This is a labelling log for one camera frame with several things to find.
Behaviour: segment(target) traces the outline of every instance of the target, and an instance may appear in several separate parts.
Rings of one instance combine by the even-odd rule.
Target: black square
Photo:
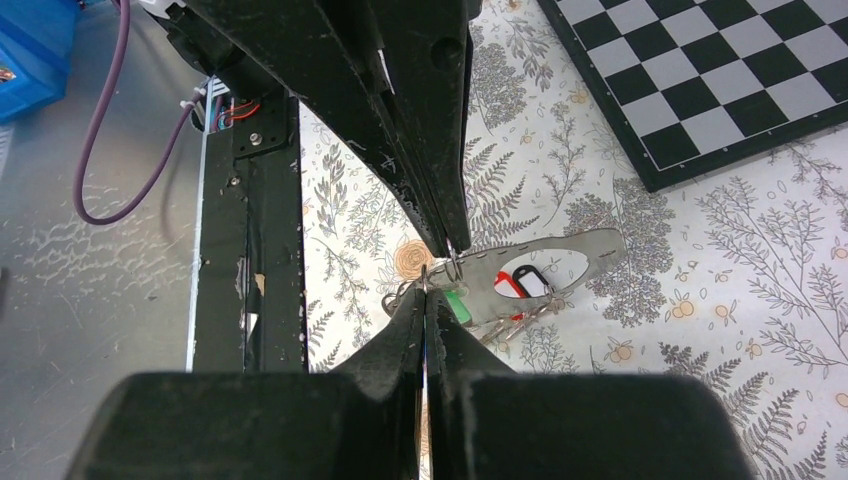
[[[701,153],[679,123],[642,137],[642,142],[659,168],[671,167]]]
[[[662,93],[668,105],[680,120],[686,120],[720,105],[718,99],[710,91],[710,87],[701,80],[701,77],[687,80],[663,90]]]
[[[748,65],[764,87],[776,85],[807,72],[804,65],[784,43],[746,57],[743,62]]]
[[[719,30],[757,16],[747,0],[707,0],[701,4],[701,10]]]
[[[848,43],[848,17],[831,23],[830,28],[839,35],[843,42]]]
[[[574,24],[574,33],[580,37],[583,46],[586,47],[586,51],[600,47],[605,43],[621,37],[618,27],[615,26],[606,12],[599,13],[582,22],[577,22]]]
[[[848,100],[848,58],[814,71],[813,76],[835,102]]]
[[[695,0],[647,0],[647,2],[660,20],[695,6]]]
[[[624,35],[624,38],[643,62],[677,48],[674,39],[660,22],[649,23]]]
[[[607,84],[619,105],[627,105],[659,91],[641,64],[610,75]]]
[[[766,91],[740,98],[724,109],[746,137],[789,121]]]
[[[627,3],[629,1],[630,0],[601,0],[601,5],[603,5],[604,8],[609,10],[612,7],[617,7],[617,6],[621,5],[622,3]]]
[[[733,47],[727,43],[727,40],[719,32],[684,45],[681,50],[695,66],[698,73],[707,73],[739,60],[739,56],[733,51]]]
[[[763,18],[783,40],[815,30],[824,22],[806,2],[795,0],[763,14]]]

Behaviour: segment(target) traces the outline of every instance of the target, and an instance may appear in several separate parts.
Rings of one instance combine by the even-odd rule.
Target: gray square
[[[754,7],[754,10],[756,10],[757,13],[762,14],[769,10],[774,10],[781,5],[786,5],[791,1],[793,0],[748,0],[748,3]]]
[[[767,90],[790,121],[808,117],[836,105],[827,90],[811,73],[778,83]]]
[[[761,52],[783,41],[759,15],[725,28],[721,31],[721,36],[740,58]]]
[[[709,71],[701,75],[701,78],[722,105],[763,89],[763,84],[742,60]]]
[[[816,12],[824,23],[833,23],[848,17],[848,1],[846,0],[806,0],[807,5]]]
[[[676,48],[642,64],[660,90],[698,76],[698,71],[682,50]]]
[[[661,93],[648,95],[621,107],[636,135],[645,135],[678,123],[677,115]]]
[[[848,45],[827,25],[787,40],[786,46],[807,70],[815,70],[848,57]]]
[[[593,48],[588,53],[595,68],[604,77],[639,64],[639,58],[624,37]]]
[[[565,19],[572,25],[604,13],[606,10],[600,0],[559,0],[557,5],[565,15]]]
[[[705,155],[734,143],[745,140],[745,135],[724,110],[724,107],[714,108],[683,122],[683,128],[689,138],[698,147],[701,155]]]
[[[659,21],[659,17],[645,0],[630,0],[607,10],[612,22],[622,35]]]
[[[718,31],[707,14],[700,8],[690,8],[677,15],[672,15],[663,20],[662,23],[671,38],[681,47]]]

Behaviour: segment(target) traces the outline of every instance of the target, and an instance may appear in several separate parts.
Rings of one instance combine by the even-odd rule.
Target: gray metal surface
[[[114,212],[158,162],[201,77],[136,6],[124,72],[100,132],[87,204]],[[67,97],[13,125],[0,170],[0,478],[61,478],[92,414],[125,376],[186,358],[200,134],[187,126],[140,209],[112,227],[77,219],[71,182],[117,16],[77,28]]]

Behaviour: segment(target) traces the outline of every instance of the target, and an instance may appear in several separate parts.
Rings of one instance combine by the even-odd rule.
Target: metal key ring
[[[406,293],[406,289],[409,287],[410,282],[401,282],[398,284],[397,291],[395,293],[386,294],[381,300],[380,305],[383,307],[383,312],[386,315],[392,316],[397,310],[398,305],[400,305],[400,297]]]
[[[448,278],[450,279],[450,281],[452,281],[454,283],[458,283],[460,280],[462,280],[462,267],[459,266],[460,263],[459,263],[459,260],[456,256],[456,250],[453,249],[453,245],[451,245],[450,240],[446,240],[446,241],[448,243],[448,252],[450,253],[450,261],[453,264],[453,271],[456,274],[456,277],[451,278],[451,276],[448,275]]]

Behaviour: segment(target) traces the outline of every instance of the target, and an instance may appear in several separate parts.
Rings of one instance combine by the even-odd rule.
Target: purple cable
[[[112,66],[109,67],[109,74],[106,76],[106,82],[103,85],[103,90],[100,92],[100,99],[97,100],[97,106],[91,116],[91,122],[88,124],[88,132],[86,132],[85,135],[82,154],[80,155],[76,177],[74,178],[74,208],[80,218],[91,225],[113,224],[124,219],[127,215],[132,213],[136,207],[138,207],[141,201],[144,200],[144,197],[150,193],[150,190],[159,179],[162,171],[165,170],[165,165],[168,163],[168,158],[171,156],[171,150],[174,149],[174,145],[177,143],[177,137],[180,135],[183,124],[185,124],[186,119],[188,119],[188,116],[191,114],[192,104],[197,103],[201,98],[203,98],[201,93],[195,93],[189,101],[190,103],[183,107],[183,114],[180,117],[179,123],[177,123],[177,126],[174,128],[173,133],[171,133],[171,138],[168,140],[168,145],[165,147],[162,160],[159,162],[156,170],[154,170],[153,175],[151,175],[150,179],[147,180],[147,183],[145,183],[138,192],[138,195],[136,195],[135,198],[133,198],[132,201],[130,201],[130,203],[128,203],[124,208],[122,208],[121,211],[114,215],[103,218],[92,217],[88,211],[86,211],[85,204],[83,202],[85,170],[88,167],[88,161],[91,159],[91,150],[94,148],[94,141],[97,139],[97,132],[100,131],[100,125],[103,123],[103,117],[106,116],[106,110],[109,108],[109,102],[112,99],[112,94],[115,92],[115,85],[117,85],[118,77],[121,75],[121,67],[124,64],[124,57],[126,57],[127,54],[127,40],[130,33],[130,1],[119,1],[120,3],[118,3],[117,0],[112,0],[112,3],[115,4],[115,8],[117,8],[121,14],[118,41],[115,45],[115,53],[112,56]]]

